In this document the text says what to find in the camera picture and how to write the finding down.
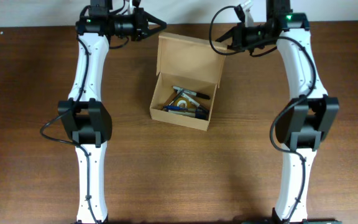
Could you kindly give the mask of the brown cardboard box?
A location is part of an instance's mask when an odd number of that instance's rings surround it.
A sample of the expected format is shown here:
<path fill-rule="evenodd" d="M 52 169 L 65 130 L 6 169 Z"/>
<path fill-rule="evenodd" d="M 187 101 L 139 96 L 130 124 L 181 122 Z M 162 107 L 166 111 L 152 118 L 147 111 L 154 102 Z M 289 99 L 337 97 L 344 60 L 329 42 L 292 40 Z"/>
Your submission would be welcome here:
<path fill-rule="evenodd" d="M 208 40 L 163 32 L 158 37 L 157 84 L 150 104 L 153 120 L 206 131 L 219 88 L 225 56 L 217 54 Z M 209 109 L 206 119 L 169 113 L 163 106 L 172 102 L 177 91 L 172 86 L 204 93 L 210 100 L 188 95 Z"/>

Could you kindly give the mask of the black sharpie marker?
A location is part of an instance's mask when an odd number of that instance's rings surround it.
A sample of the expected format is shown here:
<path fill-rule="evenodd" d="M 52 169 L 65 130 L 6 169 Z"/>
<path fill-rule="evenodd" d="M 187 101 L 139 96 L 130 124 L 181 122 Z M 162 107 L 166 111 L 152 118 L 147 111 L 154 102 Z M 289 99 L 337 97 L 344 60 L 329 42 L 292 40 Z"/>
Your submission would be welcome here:
<path fill-rule="evenodd" d="M 182 87 L 179 87 L 179 86 L 172 86 L 172 88 L 176 91 L 182 91 L 188 95 L 193 95 L 193 96 L 196 96 L 198 98 L 202 98 L 202 99 L 205 99 L 205 100 L 210 100 L 211 97 L 209 95 L 206 95 L 204 93 L 200 93 L 200 92 L 197 92 L 197 91 L 193 91 L 193 90 L 188 90 L 186 88 L 182 88 Z"/>

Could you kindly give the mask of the black whiteboard marker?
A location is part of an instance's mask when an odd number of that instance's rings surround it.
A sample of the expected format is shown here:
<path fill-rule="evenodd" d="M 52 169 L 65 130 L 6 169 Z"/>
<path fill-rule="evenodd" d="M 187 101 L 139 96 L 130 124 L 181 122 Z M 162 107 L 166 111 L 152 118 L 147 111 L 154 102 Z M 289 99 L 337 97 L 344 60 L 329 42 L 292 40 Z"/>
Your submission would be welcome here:
<path fill-rule="evenodd" d="M 196 100 L 188 96 L 186 93 L 182 93 L 181 96 L 186 98 L 191 104 L 195 105 L 198 109 L 204 111 L 205 113 L 209 113 L 209 109 L 205 108 L 203 105 L 201 105 Z"/>

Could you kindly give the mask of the yellow tape roll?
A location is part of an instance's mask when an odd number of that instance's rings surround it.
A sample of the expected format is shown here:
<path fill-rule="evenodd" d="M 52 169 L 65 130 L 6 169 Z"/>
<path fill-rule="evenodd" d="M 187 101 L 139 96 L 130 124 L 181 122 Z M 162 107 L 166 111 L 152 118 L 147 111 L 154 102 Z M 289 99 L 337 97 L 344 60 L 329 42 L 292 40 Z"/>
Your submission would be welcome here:
<path fill-rule="evenodd" d="M 195 105 L 191 104 L 186 98 L 181 97 L 179 99 L 177 99 L 173 106 L 179 106 L 182 108 L 197 108 Z"/>

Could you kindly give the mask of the blue whiteboard marker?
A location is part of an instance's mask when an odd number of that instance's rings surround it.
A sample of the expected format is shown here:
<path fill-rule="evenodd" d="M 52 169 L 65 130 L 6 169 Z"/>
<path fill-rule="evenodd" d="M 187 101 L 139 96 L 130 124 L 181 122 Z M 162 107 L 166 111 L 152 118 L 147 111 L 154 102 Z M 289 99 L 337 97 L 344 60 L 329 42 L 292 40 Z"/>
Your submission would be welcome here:
<path fill-rule="evenodd" d="M 187 112 L 187 111 L 174 111 L 174 110 L 169 110 L 168 112 L 172 113 L 172 114 L 178 114 L 178 115 L 187 116 L 187 117 L 196 118 L 196 119 L 206 119 L 207 118 L 207 115 L 204 113 L 192 113 L 192 112 Z"/>

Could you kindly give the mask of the black gel pen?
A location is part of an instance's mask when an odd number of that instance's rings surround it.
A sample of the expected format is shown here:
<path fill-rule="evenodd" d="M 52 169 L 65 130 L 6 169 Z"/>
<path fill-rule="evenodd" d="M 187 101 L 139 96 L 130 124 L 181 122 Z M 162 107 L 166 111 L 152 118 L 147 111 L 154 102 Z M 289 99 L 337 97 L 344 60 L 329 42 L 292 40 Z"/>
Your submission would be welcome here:
<path fill-rule="evenodd" d="M 182 96 L 183 92 L 184 92 L 184 89 L 178 91 L 177 95 L 173 98 L 172 102 L 169 103 L 168 105 L 169 106 L 173 105 L 174 102 Z"/>

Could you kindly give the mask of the blue gel pen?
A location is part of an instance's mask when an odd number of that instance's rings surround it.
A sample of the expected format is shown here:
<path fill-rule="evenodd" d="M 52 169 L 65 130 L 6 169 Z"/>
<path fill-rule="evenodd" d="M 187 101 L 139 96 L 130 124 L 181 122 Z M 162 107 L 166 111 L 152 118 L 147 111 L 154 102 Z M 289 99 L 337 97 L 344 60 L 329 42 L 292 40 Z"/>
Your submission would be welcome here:
<path fill-rule="evenodd" d="M 168 110 L 176 110 L 176 111 L 191 111 L 194 113 L 200 113 L 203 112 L 203 110 L 198 109 L 198 108 L 182 108 L 179 106 L 172 106 L 172 105 L 165 105 L 163 106 L 164 109 L 168 109 Z"/>

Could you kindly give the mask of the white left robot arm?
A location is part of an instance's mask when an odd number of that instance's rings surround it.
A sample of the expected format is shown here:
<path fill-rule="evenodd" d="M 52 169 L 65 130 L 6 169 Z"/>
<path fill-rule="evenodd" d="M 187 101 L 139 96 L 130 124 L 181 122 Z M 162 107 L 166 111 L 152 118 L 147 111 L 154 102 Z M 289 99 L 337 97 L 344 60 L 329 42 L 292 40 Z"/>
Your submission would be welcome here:
<path fill-rule="evenodd" d="M 78 63 L 67 100 L 59 101 L 58 114 L 74 145 L 79 166 L 80 199 L 77 223 L 107 223 L 104 197 L 104 157 L 112 135 L 112 119 L 102 103 L 101 84 L 111 38 L 140 41 L 167 26 L 146 12 L 140 1 L 129 1 L 125 11 L 113 10 L 108 1 L 91 1 L 76 22 Z"/>

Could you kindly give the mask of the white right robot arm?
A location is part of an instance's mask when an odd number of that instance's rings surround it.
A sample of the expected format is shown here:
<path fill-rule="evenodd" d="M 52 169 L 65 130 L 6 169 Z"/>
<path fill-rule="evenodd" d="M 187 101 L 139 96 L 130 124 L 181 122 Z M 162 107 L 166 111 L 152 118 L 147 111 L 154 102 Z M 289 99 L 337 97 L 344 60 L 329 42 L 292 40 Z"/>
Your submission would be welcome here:
<path fill-rule="evenodd" d="M 326 139 L 339 111 L 339 100 L 330 97 L 318 75 L 311 49 L 306 14 L 293 12 L 289 1 L 267 1 L 267 21 L 254 25 L 252 1 L 231 8 L 239 23 L 217 38 L 231 39 L 225 56 L 270 45 L 280 52 L 287 75 L 290 101 L 273 120 L 269 138 L 282 153 L 280 193 L 272 215 L 259 223 L 311 223 L 306 201 L 310 173 L 320 144 Z"/>

